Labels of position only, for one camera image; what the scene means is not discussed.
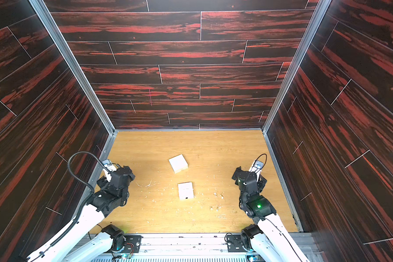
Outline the small white jewelry box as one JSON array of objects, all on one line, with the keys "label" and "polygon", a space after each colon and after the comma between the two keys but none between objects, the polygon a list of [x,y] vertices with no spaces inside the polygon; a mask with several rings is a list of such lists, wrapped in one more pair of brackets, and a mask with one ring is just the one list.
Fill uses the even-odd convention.
[{"label": "small white jewelry box", "polygon": [[180,200],[194,198],[194,190],[193,190],[193,183],[192,182],[179,183],[178,184],[178,191],[179,191],[179,199]]}]

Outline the mint drawer-style jewelry box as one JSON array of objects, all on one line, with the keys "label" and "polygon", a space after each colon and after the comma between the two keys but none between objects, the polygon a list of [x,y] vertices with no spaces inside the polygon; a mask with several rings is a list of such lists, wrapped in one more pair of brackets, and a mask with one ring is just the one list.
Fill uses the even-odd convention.
[{"label": "mint drawer-style jewelry box", "polygon": [[183,155],[178,155],[173,158],[170,158],[169,163],[175,174],[177,174],[180,171],[188,169],[188,163],[186,162]]}]

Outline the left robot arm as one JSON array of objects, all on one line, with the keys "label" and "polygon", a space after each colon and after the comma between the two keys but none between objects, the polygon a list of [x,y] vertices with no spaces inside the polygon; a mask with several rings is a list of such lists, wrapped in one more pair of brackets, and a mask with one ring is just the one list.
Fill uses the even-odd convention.
[{"label": "left robot arm", "polygon": [[100,191],[90,194],[78,209],[74,219],[56,233],[48,242],[27,256],[27,262],[61,262],[83,236],[106,218],[114,209],[128,200],[128,188],[134,175],[120,179],[100,178]]}]

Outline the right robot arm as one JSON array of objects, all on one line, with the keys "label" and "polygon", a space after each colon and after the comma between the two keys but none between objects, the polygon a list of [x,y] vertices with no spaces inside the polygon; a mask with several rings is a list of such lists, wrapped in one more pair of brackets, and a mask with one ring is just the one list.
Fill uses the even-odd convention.
[{"label": "right robot arm", "polygon": [[266,262],[307,262],[309,259],[283,225],[273,205],[262,195],[258,181],[238,178],[239,206],[253,220],[241,230],[243,247]]}]

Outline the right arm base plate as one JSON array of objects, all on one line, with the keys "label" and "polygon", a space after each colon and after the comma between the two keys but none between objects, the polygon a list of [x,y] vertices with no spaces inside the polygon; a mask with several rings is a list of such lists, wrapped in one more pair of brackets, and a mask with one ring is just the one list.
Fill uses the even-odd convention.
[{"label": "right arm base plate", "polygon": [[248,249],[243,245],[241,234],[226,233],[224,240],[229,253],[248,252]]}]

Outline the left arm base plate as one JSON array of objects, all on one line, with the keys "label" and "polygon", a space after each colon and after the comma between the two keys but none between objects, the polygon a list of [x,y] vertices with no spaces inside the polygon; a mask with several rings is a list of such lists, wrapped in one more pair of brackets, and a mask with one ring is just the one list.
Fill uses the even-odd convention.
[{"label": "left arm base plate", "polygon": [[141,235],[116,236],[112,241],[111,253],[136,254],[141,247]]}]

